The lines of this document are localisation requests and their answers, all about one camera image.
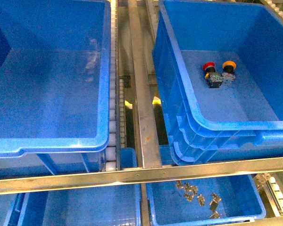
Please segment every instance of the metal clip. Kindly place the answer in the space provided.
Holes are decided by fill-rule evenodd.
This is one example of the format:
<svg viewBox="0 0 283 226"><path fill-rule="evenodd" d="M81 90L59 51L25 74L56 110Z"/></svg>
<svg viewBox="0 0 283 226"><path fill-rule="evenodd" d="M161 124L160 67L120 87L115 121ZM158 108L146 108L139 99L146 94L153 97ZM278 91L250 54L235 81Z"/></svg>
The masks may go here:
<svg viewBox="0 0 283 226"><path fill-rule="evenodd" d="M212 193L212 197L213 197L213 200L217 203L221 201L221 197L217 195L216 193Z"/></svg>
<svg viewBox="0 0 283 226"><path fill-rule="evenodd" d="M186 192L193 192L194 195L198 193L198 187L195 185L190 185L189 183L184 184L184 190Z"/></svg>
<svg viewBox="0 0 283 226"><path fill-rule="evenodd" d="M211 201L211 202L209 203L209 205L210 205L209 209L210 209L211 211L215 212L216 209L217 209L218 203L217 203L215 200L213 200L213 201Z"/></svg>
<svg viewBox="0 0 283 226"><path fill-rule="evenodd" d="M185 191L187 191L189 188L190 188L189 182L185 182L185 183L184 183L184 189L185 189Z"/></svg>
<svg viewBox="0 0 283 226"><path fill-rule="evenodd" d="M191 186L190 188L192 189L193 194L198 193L198 187L197 186Z"/></svg>
<svg viewBox="0 0 283 226"><path fill-rule="evenodd" d="M182 183L181 180L177 180L177 181L176 181L176 187L177 187L178 189L183 188L183 183Z"/></svg>
<svg viewBox="0 0 283 226"><path fill-rule="evenodd" d="M183 196L187 199L187 201L192 202L194 198L194 194L184 193Z"/></svg>
<svg viewBox="0 0 283 226"><path fill-rule="evenodd" d="M200 206L204 206L205 205L205 198L200 194L199 196L197 196L197 199L198 199L198 203Z"/></svg>
<svg viewBox="0 0 283 226"><path fill-rule="evenodd" d="M211 218L211 219L220 218L220 215L217 211L215 211L211 216L209 216L209 218Z"/></svg>

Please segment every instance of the blue storage bin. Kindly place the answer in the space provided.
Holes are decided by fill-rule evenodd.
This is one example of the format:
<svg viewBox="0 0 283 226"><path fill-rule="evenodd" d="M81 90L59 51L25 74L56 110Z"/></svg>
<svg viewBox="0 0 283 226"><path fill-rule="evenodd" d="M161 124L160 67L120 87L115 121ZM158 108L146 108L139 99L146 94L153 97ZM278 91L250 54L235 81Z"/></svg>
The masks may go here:
<svg viewBox="0 0 283 226"><path fill-rule="evenodd" d="M283 145L283 22L257 4L159 5L153 59L169 143L201 150ZM235 81L208 88L202 66L214 61L222 72L227 60L237 63Z"/></svg>
<svg viewBox="0 0 283 226"><path fill-rule="evenodd" d="M245 144L239 149L218 149L203 151L191 148L185 143L174 142L170 147L172 159L177 165L203 164L217 161L234 161L260 158L283 157L283 146L254 146Z"/></svg>
<svg viewBox="0 0 283 226"><path fill-rule="evenodd" d="M28 153L0 158L0 179L101 171L105 151L87 153Z"/></svg>
<svg viewBox="0 0 283 226"><path fill-rule="evenodd" d="M110 4L0 0L0 158L108 143Z"/></svg>
<svg viewBox="0 0 283 226"><path fill-rule="evenodd" d="M176 188L176 181L147 184L153 226L199 226L226 224L264 218L266 211L250 175L183 180L198 187L198 195L205 198L200 206L197 196L192 202L184 198L184 190ZM210 219L212 193L222 200L217 212L220 218Z"/></svg>
<svg viewBox="0 0 283 226"><path fill-rule="evenodd" d="M23 197L22 194L0 195L0 226L17 225Z"/></svg>
<svg viewBox="0 0 283 226"><path fill-rule="evenodd" d="M135 152L121 150L121 167L136 167ZM18 226L141 225L140 186L106 186L25 194Z"/></svg>

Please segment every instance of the metal beam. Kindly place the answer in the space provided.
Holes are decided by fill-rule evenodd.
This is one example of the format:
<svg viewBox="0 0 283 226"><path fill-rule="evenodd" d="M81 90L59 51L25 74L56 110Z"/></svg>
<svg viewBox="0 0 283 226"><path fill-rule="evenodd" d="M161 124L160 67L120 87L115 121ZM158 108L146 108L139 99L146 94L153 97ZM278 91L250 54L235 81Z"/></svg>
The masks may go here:
<svg viewBox="0 0 283 226"><path fill-rule="evenodd" d="M149 22L151 24L152 39L153 39L153 43L155 43L157 28L158 28L158 17L155 12L153 0L145 0L145 1L147 6Z"/></svg>
<svg viewBox="0 0 283 226"><path fill-rule="evenodd" d="M0 194L115 186L279 171L283 171L283 157L153 169L132 168L114 172L5 179L0 180Z"/></svg>
<svg viewBox="0 0 283 226"><path fill-rule="evenodd" d="M138 14L136 0L128 0L130 33L132 42L136 102L134 127L138 136L137 156L139 166L143 168L161 167L161 158L158 144L158 136L149 88L146 60L143 47L141 22Z"/></svg>

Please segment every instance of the yellow object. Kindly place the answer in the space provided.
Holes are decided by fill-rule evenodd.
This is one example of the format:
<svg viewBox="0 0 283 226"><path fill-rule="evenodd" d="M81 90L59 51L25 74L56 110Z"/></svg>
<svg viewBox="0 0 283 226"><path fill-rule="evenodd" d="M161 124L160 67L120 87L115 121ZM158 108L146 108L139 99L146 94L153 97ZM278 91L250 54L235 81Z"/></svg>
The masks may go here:
<svg viewBox="0 0 283 226"><path fill-rule="evenodd" d="M161 100L159 98L154 97L152 104L153 105L161 105ZM125 106L128 107L129 109L133 108L133 105L126 100L125 100Z"/></svg>
<svg viewBox="0 0 283 226"><path fill-rule="evenodd" d="M234 61L225 61L222 65L222 68L224 68L225 66L230 65L233 66L234 70L236 69L236 63Z"/></svg>

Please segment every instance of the steel shelf frame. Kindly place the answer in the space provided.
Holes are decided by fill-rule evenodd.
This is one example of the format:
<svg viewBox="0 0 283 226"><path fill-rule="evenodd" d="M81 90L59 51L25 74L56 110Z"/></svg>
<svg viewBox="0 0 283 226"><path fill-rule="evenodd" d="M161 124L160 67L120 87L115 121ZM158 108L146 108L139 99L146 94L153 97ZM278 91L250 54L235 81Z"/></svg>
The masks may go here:
<svg viewBox="0 0 283 226"><path fill-rule="evenodd" d="M117 10L117 0L110 1L112 8ZM133 49L136 103L133 105L134 133L136 135L136 152L138 167L122 169L112 172L97 172L83 174L68 174L57 176L42 176L29 178L14 178L0 180L0 194L14 194L37 191L51 191L97 186L117 186L127 184L141 184L141 216L142 225L149 226L149 209L145 183L171 181L178 179L223 177L263 172L283 171L283 157L255 159L243 161L227 161L190 166L162 166L158 136L156 132L147 67L142 42L142 28L139 21L138 7L146 6L149 22L152 27L153 39L156 36L157 15L153 0L118 1L119 6L128 6L130 18L131 41ZM117 56L117 46L111 51ZM255 220L254 222L234 223L232 226L273 226L282 225L283 217Z"/></svg>

